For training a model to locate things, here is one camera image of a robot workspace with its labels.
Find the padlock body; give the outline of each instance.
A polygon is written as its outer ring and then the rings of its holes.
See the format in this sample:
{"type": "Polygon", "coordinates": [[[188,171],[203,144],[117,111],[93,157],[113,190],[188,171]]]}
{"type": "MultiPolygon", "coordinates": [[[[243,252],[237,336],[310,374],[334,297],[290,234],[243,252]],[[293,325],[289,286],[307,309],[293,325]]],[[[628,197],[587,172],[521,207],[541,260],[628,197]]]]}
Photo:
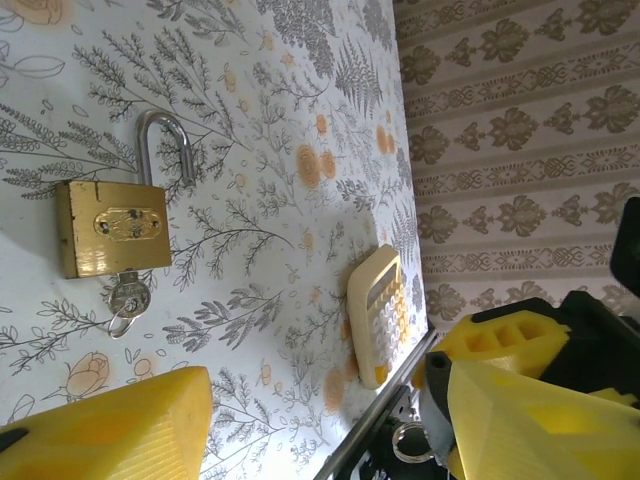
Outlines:
{"type": "Polygon", "coordinates": [[[66,278],[171,265],[164,189],[73,180],[56,202],[66,278]]]}

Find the calculator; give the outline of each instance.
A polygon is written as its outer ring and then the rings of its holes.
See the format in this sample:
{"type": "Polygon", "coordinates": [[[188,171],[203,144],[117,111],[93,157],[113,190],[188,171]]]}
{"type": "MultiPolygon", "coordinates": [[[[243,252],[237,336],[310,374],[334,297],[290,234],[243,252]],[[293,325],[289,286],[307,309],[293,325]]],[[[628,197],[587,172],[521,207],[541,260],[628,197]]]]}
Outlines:
{"type": "Polygon", "coordinates": [[[387,380],[410,333],[400,256],[393,247],[383,245],[353,271],[347,311],[360,379],[375,390],[387,380]]]}

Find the fern pattern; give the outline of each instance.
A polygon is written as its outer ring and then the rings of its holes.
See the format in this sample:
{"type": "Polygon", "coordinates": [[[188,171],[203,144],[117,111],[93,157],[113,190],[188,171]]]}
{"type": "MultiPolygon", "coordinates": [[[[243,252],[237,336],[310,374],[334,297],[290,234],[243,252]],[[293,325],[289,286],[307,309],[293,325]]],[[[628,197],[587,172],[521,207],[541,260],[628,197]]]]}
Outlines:
{"type": "Polygon", "coordinates": [[[426,325],[385,1],[2,10],[3,423],[202,365],[214,414],[200,478],[316,474],[371,402],[346,286],[379,245],[402,253],[412,341],[426,325]],[[30,22],[57,23],[56,41],[30,22]],[[105,331],[118,277],[58,271],[55,187],[135,183],[136,121],[156,108],[187,131],[196,182],[184,186],[178,145],[153,126],[172,264],[138,273],[151,305],[122,344],[105,331]]]}

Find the floral wallpaper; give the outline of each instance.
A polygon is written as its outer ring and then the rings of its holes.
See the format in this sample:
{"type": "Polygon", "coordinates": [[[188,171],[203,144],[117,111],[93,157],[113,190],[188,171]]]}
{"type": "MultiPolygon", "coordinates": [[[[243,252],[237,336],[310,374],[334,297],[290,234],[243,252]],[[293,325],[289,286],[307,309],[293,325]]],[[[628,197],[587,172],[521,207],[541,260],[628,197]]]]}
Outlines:
{"type": "Polygon", "coordinates": [[[397,363],[427,329],[391,2],[3,5],[0,418],[205,365],[202,478],[312,477],[376,394],[345,292],[377,246],[399,251],[411,303],[397,363]],[[54,186],[135,182],[149,108],[184,125],[196,186],[152,129],[173,265],[140,272],[151,306],[113,341],[115,278],[62,279],[54,186]]]}
{"type": "Polygon", "coordinates": [[[640,195],[633,0],[394,0],[427,311],[587,290],[640,195]]]}

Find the padlock shackle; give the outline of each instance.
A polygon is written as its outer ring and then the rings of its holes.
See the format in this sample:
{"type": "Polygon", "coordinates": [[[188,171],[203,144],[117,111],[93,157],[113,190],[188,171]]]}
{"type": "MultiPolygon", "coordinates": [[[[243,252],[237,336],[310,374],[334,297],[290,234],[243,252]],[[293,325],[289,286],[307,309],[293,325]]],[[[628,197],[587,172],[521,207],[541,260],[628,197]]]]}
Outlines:
{"type": "Polygon", "coordinates": [[[180,149],[180,163],[182,164],[182,183],[185,187],[196,184],[193,154],[187,132],[175,115],[160,109],[143,112],[136,122],[136,153],[138,157],[138,175],[143,185],[153,185],[151,177],[151,162],[149,157],[149,127],[158,123],[169,129],[180,149]]]}

